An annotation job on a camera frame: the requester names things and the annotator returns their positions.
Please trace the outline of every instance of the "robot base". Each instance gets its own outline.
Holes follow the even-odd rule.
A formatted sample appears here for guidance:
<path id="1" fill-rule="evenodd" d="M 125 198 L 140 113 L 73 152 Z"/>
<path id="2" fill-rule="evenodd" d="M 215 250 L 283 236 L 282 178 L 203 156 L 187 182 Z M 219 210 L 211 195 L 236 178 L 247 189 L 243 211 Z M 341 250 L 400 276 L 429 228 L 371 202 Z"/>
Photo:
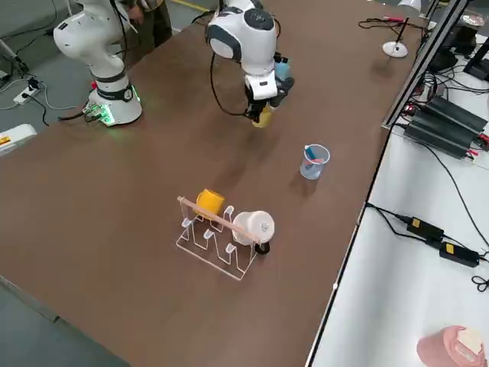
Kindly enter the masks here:
<path id="1" fill-rule="evenodd" d="M 128 124 L 136 121 L 143 109 L 141 108 L 140 99 L 134 87 L 133 96 L 129 102 L 122 100 L 109 100 L 101 97 L 97 90 L 94 89 L 89 95 L 89 101 L 86 105 L 87 113 L 92 115 L 100 114 L 99 121 L 106 126 Z"/>

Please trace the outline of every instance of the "brown table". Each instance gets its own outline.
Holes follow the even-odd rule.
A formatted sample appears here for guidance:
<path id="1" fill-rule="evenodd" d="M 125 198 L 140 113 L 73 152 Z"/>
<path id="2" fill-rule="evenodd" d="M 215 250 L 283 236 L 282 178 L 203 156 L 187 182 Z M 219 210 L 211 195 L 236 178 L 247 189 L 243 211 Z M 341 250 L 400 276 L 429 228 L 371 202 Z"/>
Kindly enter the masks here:
<path id="1" fill-rule="evenodd" d="M 193 26 L 143 59 L 133 125 L 56 124 L 0 161 L 0 274 L 138 366 L 281 366 L 306 361 L 386 134 L 384 114 L 412 51 L 389 60 L 392 13 L 363 0 L 267 2 L 296 77 L 269 128 L 224 115 L 210 52 Z M 219 61 L 218 94 L 244 104 L 241 71 Z M 304 144 L 332 159 L 298 173 Z M 241 282 L 179 250 L 178 195 L 216 190 L 238 211 L 265 209 L 270 254 Z"/>

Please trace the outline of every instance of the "wire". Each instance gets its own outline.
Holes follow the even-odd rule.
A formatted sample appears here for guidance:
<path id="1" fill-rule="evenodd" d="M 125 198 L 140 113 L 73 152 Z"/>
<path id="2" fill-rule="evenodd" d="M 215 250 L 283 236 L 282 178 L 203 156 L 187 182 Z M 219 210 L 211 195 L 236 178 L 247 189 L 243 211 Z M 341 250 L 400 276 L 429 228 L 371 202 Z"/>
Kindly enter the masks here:
<path id="1" fill-rule="evenodd" d="M 453 239 L 452 237 L 450 237 L 449 235 L 443 235 L 444 238 L 446 239 L 449 239 L 450 241 L 452 242 L 455 242 L 457 245 L 460 245 L 461 247 L 463 248 L 466 248 L 468 249 L 468 247 L 466 245 L 464 245 L 463 243 L 461 243 L 460 241 L 457 241 L 456 239 Z"/>
<path id="2" fill-rule="evenodd" d="M 44 107 L 44 105 L 41 102 L 39 102 L 37 99 L 35 99 L 33 96 L 29 96 L 28 94 L 27 96 L 43 108 L 43 123 L 46 126 L 49 126 L 49 124 L 46 122 L 46 112 L 47 112 L 46 107 Z"/>
<path id="3" fill-rule="evenodd" d="M 141 34 L 137 31 L 135 31 L 135 33 L 138 35 L 138 43 L 136 44 L 136 46 L 128 48 L 128 45 L 125 44 L 123 49 L 121 49 L 115 53 L 116 55 L 122 54 L 123 52 L 130 52 L 130 51 L 136 50 L 137 48 L 139 48 L 142 45 L 143 41 L 141 38 Z"/>
<path id="4" fill-rule="evenodd" d="M 432 150 L 428 145 L 426 145 L 424 143 L 420 143 L 418 141 L 417 141 L 417 143 L 420 144 L 420 145 L 422 145 L 426 149 L 428 149 L 431 152 L 431 154 L 433 154 L 435 156 L 436 160 L 442 165 L 442 167 L 445 168 L 446 173 L 449 174 L 450 179 L 452 180 L 453 185 L 455 186 L 455 189 L 457 190 L 457 194 L 458 194 L 458 197 L 461 200 L 461 203 L 464 205 L 465 212 L 467 212 L 468 218 L 471 220 L 472 225 L 474 226 L 475 230 L 477 231 L 477 233 L 479 234 L 479 236 L 482 238 L 482 240 L 484 241 L 484 243 L 487 245 L 487 247 L 489 247 L 489 243 L 487 242 L 486 238 L 482 234 L 482 232 L 479 229 L 479 227 L 477 227 L 477 224 L 475 224 L 474 218 L 472 217 L 471 212 L 468 209 L 467 204 L 465 203 L 465 200 L 464 200 L 463 196 L 461 195 L 460 189 L 458 188 L 457 181 L 455 181 L 455 178 L 453 178 L 453 176 L 452 176 L 452 172 L 450 172 L 450 170 L 445 166 L 445 164 L 442 162 L 442 160 L 437 155 L 437 153 L 435 153 L 434 150 Z"/>
<path id="5" fill-rule="evenodd" d="M 7 111 L 8 109 L 13 109 L 15 107 L 17 107 L 18 104 L 14 104 L 13 106 L 10 106 L 10 107 L 0 107 L 0 111 Z"/>
<path id="6" fill-rule="evenodd" d="M 389 28 L 399 36 L 399 33 L 396 28 L 401 28 L 404 24 L 404 21 L 389 21 L 388 19 L 380 19 L 380 18 L 367 18 L 364 21 L 359 21 L 358 26 L 363 29 L 371 29 L 371 28 Z M 408 26 L 425 30 L 425 27 L 421 27 L 417 24 L 407 23 Z"/>
<path id="7" fill-rule="evenodd" d="M 227 109 L 225 109 L 224 107 L 222 107 L 222 104 L 219 101 L 219 98 L 217 96 L 217 93 L 215 92 L 215 87 L 214 87 L 214 60 L 215 60 L 215 53 L 212 52 L 211 67 L 210 67 L 210 76 L 211 76 L 212 94 L 214 95 L 215 101 L 219 105 L 219 108 L 224 113 L 227 113 L 228 115 L 231 115 L 231 116 L 246 116 L 246 111 L 244 111 L 244 112 L 230 112 Z"/>
<path id="8" fill-rule="evenodd" d="M 400 115 L 399 115 L 399 117 L 401 117 L 401 118 L 402 118 L 402 120 L 404 120 L 405 122 L 407 122 L 407 124 L 410 124 L 410 123 L 411 123 L 411 121 L 410 121 L 410 120 L 408 120 L 408 119 L 406 119 L 406 118 L 403 116 L 403 114 L 400 114 Z"/>
<path id="9" fill-rule="evenodd" d="M 58 117 L 58 120 L 59 121 L 69 121 L 69 120 L 74 120 L 74 119 L 77 119 L 79 117 L 82 117 L 83 115 L 85 115 L 85 113 L 83 113 L 83 111 L 81 111 L 81 112 L 76 113 L 75 115 Z"/>
<path id="10" fill-rule="evenodd" d="M 280 35 L 282 34 L 282 24 L 280 24 L 280 22 L 278 21 L 278 19 L 274 18 L 274 20 L 275 20 L 275 23 L 277 23 L 277 26 L 278 26 L 277 38 L 279 38 Z"/>
<path id="11" fill-rule="evenodd" d="M 471 280 L 472 283 L 477 285 L 477 290 L 481 293 L 484 293 L 489 288 L 489 280 L 486 281 L 483 277 L 475 275 Z"/>
<path id="12" fill-rule="evenodd" d="M 29 42 L 28 44 L 25 44 L 24 46 L 22 46 L 21 48 L 19 48 L 17 50 L 17 54 L 19 54 L 20 52 L 22 52 L 23 50 L 25 50 L 26 48 L 28 48 L 29 46 L 31 46 L 35 41 L 37 41 L 40 37 L 42 36 L 45 36 L 46 34 L 39 34 L 38 36 L 34 37 L 34 39 L 31 40 L 31 42 Z"/>
<path id="13" fill-rule="evenodd" d="M 387 225 L 389 226 L 390 230 L 394 233 L 394 235 L 398 235 L 399 237 L 404 237 L 404 238 L 407 238 L 407 239 L 415 239 L 416 241 L 420 241 L 422 243 L 426 243 L 426 240 L 425 239 L 421 239 L 420 237 L 415 237 L 414 235 L 405 235 L 403 233 L 399 233 L 398 231 L 396 231 L 394 229 L 394 227 L 392 227 L 392 224 L 390 224 L 389 222 L 389 219 L 387 219 L 387 217 L 385 216 L 385 213 L 389 213 L 389 214 L 392 214 L 393 216 L 395 216 L 396 214 L 388 211 L 388 210 L 385 210 L 385 209 L 381 209 L 379 208 L 378 206 L 375 206 L 373 204 L 370 204 L 370 203 L 366 203 L 366 207 L 370 207 L 372 209 L 374 209 L 377 213 L 379 213 L 382 218 L 384 218 L 385 220 L 385 223 L 387 223 Z"/>
<path id="14" fill-rule="evenodd" d="M 122 19 L 125 19 L 126 21 L 127 19 L 119 11 L 117 5 L 115 4 L 115 0 L 110 0 L 110 4 L 112 5 L 112 9 L 114 10 L 114 13 L 117 15 L 117 20 L 119 22 L 119 25 L 121 26 L 122 37 L 124 38 L 124 50 L 123 50 L 124 54 L 122 55 L 122 61 L 125 62 L 125 58 L 128 55 L 128 36 L 125 33 L 125 28 L 124 28 L 124 24 L 122 23 Z"/>
<path id="15" fill-rule="evenodd" d="M 208 10 L 208 11 L 204 11 L 202 14 L 200 15 L 197 15 L 191 22 L 190 24 L 194 24 L 196 23 L 199 19 L 202 19 L 204 17 L 206 17 L 207 15 L 211 15 L 211 14 L 214 14 L 215 13 L 215 10 Z"/>
<path id="16" fill-rule="evenodd" d="M 441 83 L 452 82 L 452 83 L 458 85 L 459 87 L 461 87 L 461 88 L 459 88 L 459 87 L 456 87 L 456 86 L 447 86 L 447 88 L 449 88 L 449 89 L 464 90 L 464 91 L 467 91 L 467 92 L 473 92 L 474 94 L 485 94 L 485 93 L 489 93 L 489 89 L 473 88 L 471 86 L 467 86 L 464 83 L 459 82 L 455 78 L 455 74 L 457 74 L 457 73 L 463 73 L 463 70 L 455 71 L 455 69 L 457 67 L 465 67 L 465 65 L 455 65 L 454 67 L 448 68 L 443 73 L 441 73 L 441 72 L 430 72 L 428 70 L 426 72 L 429 73 L 429 74 L 431 74 L 431 75 L 433 75 Z"/>
<path id="17" fill-rule="evenodd" d="M 49 99 L 47 98 L 47 84 L 45 82 L 40 82 L 42 86 L 44 86 L 44 98 L 46 99 L 46 104 L 50 109 L 56 109 L 57 111 L 63 111 L 65 109 L 75 109 L 78 106 L 67 106 L 67 107 L 54 107 L 50 104 Z"/>
<path id="18" fill-rule="evenodd" d="M 21 82 L 21 81 L 28 81 L 29 79 L 25 79 L 25 78 L 22 78 L 22 79 L 16 79 L 12 82 L 10 82 L 4 89 L 0 89 L 0 93 L 3 93 L 5 90 L 8 90 L 10 89 L 14 84 L 17 84 L 18 82 Z"/>
<path id="19" fill-rule="evenodd" d="M 18 33 L 8 34 L 6 36 L 3 36 L 2 38 L 8 40 L 10 38 L 20 36 L 21 34 L 26 34 L 26 33 L 31 33 L 31 32 L 35 32 L 35 31 L 40 31 L 41 29 L 48 28 L 51 25 L 55 24 L 56 23 L 56 20 L 58 19 L 58 10 L 56 9 L 56 4 L 54 3 L 54 0 L 51 0 L 51 3 L 53 4 L 53 9 L 54 9 L 54 19 L 51 22 L 49 22 L 49 24 L 43 25 L 42 27 L 39 27 L 39 28 L 30 29 L 28 31 L 21 31 L 21 32 L 18 32 Z"/>

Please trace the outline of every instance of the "table surface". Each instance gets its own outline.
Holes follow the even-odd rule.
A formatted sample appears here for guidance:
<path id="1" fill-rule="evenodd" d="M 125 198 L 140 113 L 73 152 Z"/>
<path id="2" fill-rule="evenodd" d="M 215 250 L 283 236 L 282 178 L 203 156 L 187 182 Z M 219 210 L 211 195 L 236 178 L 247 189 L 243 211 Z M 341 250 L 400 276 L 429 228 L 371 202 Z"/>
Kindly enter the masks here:
<path id="1" fill-rule="evenodd" d="M 414 52 L 389 59 L 393 32 L 357 26 L 392 8 L 292 5 L 267 3 L 296 78 L 269 128 L 216 106 L 195 25 L 131 71 L 139 121 L 56 124 L 2 158 L 1 275 L 133 365 L 303 365 Z M 419 36 L 407 31 L 411 50 Z M 220 60 L 215 81 L 224 106 L 244 108 L 237 65 Z M 332 159 L 312 182 L 298 168 L 316 142 Z M 274 217 L 271 252 L 242 282 L 174 245 L 176 197 L 203 188 Z"/>
<path id="2" fill-rule="evenodd" d="M 487 238 L 489 171 L 437 154 Z M 370 202 L 422 218 L 469 248 L 487 251 L 443 167 L 410 140 L 391 137 Z M 405 232 L 406 225 L 388 217 Z M 440 258 L 421 242 L 396 237 L 377 212 L 366 209 L 313 365 L 423 367 L 418 340 L 450 325 L 478 330 L 487 346 L 489 294 L 478 292 L 474 275 L 488 279 L 489 266 L 467 268 Z"/>

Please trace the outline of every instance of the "black electronic device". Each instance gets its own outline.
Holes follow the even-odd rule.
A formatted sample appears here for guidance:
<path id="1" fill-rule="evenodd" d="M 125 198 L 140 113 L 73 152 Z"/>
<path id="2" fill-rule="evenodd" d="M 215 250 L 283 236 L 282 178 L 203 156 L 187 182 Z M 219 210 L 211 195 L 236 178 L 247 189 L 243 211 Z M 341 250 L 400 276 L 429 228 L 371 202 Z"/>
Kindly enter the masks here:
<path id="1" fill-rule="evenodd" d="M 487 124 L 486 120 L 440 96 L 433 96 L 422 109 L 430 115 L 443 117 L 453 124 L 466 128 L 474 134 L 474 138 L 484 131 Z"/>
<path id="2" fill-rule="evenodd" d="M 443 70 L 450 69 L 457 65 L 457 57 L 448 49 L 442 48 L 433 57 L 433 60 L 428 65 L 428 70 L 432 73 L 440 73 Z"/>
<path id="3" fill-rule="evenodd" d="M 439 251 L 440 257 L 458 262 L 470 268 L 478 266 L 479 258 L 481 257 L 476 251 L 449 242 L 443 242 Z"/>
<path id="4" fill-rule="evenodd" d="M 410 218 L 410 222 L 407 223 L 407 230 L 428 241 L 441 242 L 443 240 L 443 235 L 445 234 L 443 229 L 416 217 Z"/>
<path id="5" fill-rule="evenodd" d="M 464 71 L 480 80 L 489 82 L 489 60 L 484 59 L 488 51 L 489 38 L 484 42 L 481 48 L 479 48 L 479 51 L 477 51 L 475 56 L 468 61 Z"/>
<path id="6" fill-rule="evenodd" d="M 441 116 L 418 109 L 404 134 L 439 149 L 457 159 L 464 158 L 475 139 L 473 132 Z"/>
<path id="7" fill-rule="evenodd" d="M 466 24 L 457 24 L 454 32 L 455 37 L 451 44 L 455 48 L 455 52 L 470 57 L 477 46 L 477 41 L 475 40 L 477 32 L 478 28 L 470 27 Z"/>

